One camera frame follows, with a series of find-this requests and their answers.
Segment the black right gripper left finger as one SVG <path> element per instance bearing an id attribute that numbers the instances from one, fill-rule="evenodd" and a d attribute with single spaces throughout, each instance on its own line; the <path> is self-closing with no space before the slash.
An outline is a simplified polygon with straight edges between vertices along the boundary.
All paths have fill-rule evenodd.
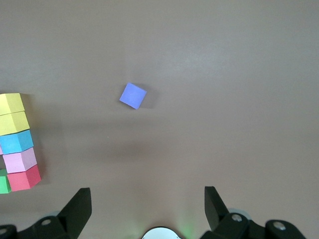
<path id="1" fill-rule="evenodd" d="M 90 188 L 81 188 L 56 215 L 47 216 L 29 228 L 0 225 L 0 239 L 78 239 L 92 215 Z"/>

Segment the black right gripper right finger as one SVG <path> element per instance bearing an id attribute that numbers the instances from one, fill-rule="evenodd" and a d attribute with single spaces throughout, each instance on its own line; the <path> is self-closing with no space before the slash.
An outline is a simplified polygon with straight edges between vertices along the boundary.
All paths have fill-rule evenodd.
<path id="1" fill-rule="evenodd" d="M 262 227 L 241 213 L 229 212 L 214 186 L 204 188 L 204 208 L 210 230 L 201 239 L 306 239 L 287 221 L 268 220 Z"/>

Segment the red foam cube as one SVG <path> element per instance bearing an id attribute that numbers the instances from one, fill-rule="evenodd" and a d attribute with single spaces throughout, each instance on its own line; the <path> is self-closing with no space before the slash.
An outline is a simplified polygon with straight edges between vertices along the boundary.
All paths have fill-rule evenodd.
<path id="1" fill-rule="evenodd" d="M 23 172 L 10 173 L 7 177 L 13 192 L 31 189 L 41 181 L 37 165 Z"/>

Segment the green foam cube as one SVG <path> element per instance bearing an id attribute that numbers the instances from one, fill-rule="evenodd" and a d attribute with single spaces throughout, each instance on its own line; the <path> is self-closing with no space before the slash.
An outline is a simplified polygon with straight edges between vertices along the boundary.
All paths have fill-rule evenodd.
<path id="1" fill-rule="evenodd" d="M 11 192 L 10 183 L 7 177 L 7 171 L 0 169 L 0 194 L 8 194 Z"/>

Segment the light blue foam cube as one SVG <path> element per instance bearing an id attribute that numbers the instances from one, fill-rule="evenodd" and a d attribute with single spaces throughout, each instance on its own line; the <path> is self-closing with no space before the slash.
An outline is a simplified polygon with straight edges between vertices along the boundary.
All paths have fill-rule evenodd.
<path id="1" fill-rule="evenodd" d="M 0 136 L 3 154 L 23 152 L 34 146 L 30 130 Z"/>

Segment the yellow foam cube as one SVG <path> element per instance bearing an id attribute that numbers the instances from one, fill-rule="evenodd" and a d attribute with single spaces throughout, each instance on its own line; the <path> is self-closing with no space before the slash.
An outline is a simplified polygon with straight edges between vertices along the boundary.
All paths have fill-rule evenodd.
<path id="1" fill-rule="evenodd" d="M 0 136 L 30 129 L 25 112 L 0 116 Z"/>
<path id="2" fill-rule="evenodd" d="M 0 116 L 25 111 L 20 93 L 0 94 Z"/>

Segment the purple foam cube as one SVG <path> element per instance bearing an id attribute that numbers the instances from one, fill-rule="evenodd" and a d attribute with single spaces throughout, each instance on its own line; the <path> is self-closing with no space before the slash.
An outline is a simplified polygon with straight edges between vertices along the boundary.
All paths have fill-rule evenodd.
<path id="1" fill-rule="evenodd" d="M 146 94 L 146 90 L 132 83 L 127 83 L 119 100 L 137 110 L 141 106 Z"/>

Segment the brown table cover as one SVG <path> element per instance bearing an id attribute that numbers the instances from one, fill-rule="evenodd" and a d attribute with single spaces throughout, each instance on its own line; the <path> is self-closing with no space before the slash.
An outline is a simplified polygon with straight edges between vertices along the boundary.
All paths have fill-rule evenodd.
<path id="1" fill-rule="evenodd" d="M 135 110 L 127 83 L 147 91 Z M 79 188 L 79 239 L 198 239 L 204 188 L 319 239 L 319 0 L 0 0 L 0 93 L 21 93 L 41 182 L 23 230 Z"/>

